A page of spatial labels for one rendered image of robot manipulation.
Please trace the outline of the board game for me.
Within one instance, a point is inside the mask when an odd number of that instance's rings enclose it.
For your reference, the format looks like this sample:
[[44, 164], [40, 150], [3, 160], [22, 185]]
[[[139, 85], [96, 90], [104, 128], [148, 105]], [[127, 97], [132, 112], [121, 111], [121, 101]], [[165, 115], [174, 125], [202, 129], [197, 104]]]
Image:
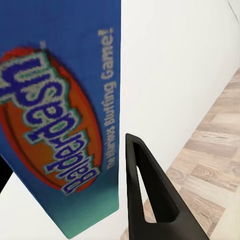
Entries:
[[0, 155], [71, 240], [120, 209], [122, 0], [0, 0]]

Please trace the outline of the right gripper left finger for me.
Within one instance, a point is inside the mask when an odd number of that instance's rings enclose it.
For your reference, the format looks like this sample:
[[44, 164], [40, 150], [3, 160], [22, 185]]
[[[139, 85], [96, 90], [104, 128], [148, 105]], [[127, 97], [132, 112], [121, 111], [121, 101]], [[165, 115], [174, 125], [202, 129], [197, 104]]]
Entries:
[[5, 185], [7, 184], [9, 178], [13, 174], [13, 170], [4, 160], [4, 158], [0, 155], [0, 193], [4, 189]]

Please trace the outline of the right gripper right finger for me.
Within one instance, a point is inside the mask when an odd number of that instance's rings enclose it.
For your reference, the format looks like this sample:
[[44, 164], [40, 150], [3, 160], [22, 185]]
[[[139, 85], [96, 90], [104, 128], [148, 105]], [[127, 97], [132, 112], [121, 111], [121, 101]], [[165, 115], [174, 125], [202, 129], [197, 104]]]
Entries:
[[[145, 142], [125, 134], [129, 240], [210, 240]], [[156, 223], [145, 220], [137, 167]]]

